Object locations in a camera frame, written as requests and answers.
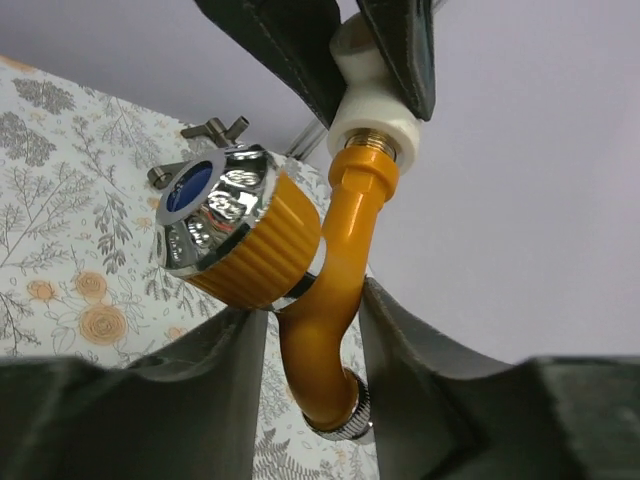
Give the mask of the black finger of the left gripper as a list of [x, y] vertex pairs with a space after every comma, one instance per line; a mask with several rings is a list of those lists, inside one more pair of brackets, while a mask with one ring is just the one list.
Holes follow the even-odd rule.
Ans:
[[412, 114], [431, 119], [436, 104], [433, 2], [357, 3], [401, 99]]
[[335, 1], [200, 0], [204, 16], [289, 87], [329, 127], [346, 91], [330, 53]]

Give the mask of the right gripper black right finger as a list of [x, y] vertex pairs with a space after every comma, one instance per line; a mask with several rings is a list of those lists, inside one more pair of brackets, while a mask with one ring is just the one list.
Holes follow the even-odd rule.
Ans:
[[367, 279], [359, 323], [384, 479], [635, 479], [639, 360], [510, 365], [405, 310]]

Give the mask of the orange faucet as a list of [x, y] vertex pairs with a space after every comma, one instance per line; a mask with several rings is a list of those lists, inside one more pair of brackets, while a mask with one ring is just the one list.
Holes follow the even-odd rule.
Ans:
[[291, 394], [328, 441], [365, 441], [373, 425], [368, 387], [343, 365], [341, 344], [398, 179], [393, 153], [349, 142], [331, 164], [320, 215], [281, 157], [241, 145], [187, 163], [156, 211], [161, 268], [228, 306], [276, 316]]

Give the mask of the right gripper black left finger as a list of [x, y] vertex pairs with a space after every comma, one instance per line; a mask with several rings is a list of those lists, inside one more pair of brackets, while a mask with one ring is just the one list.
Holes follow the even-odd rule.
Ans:
[[226, 309], [124, 368], [1, 363], [5, 479], [248, 479], [267, 316]]

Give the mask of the white pipe elbow fitting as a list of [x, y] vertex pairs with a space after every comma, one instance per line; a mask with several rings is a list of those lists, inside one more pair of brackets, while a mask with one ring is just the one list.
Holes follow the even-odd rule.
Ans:
[[371, 29], [356, 13], [330, 42], [330, 53], [342, 74], [346, 91], [328, 130], [331, 155], [343, 149], [359, 130], [375, 130], [391, 140], [401, 174], [413, 166], [419, 149], [419, 120], [397, 93]]

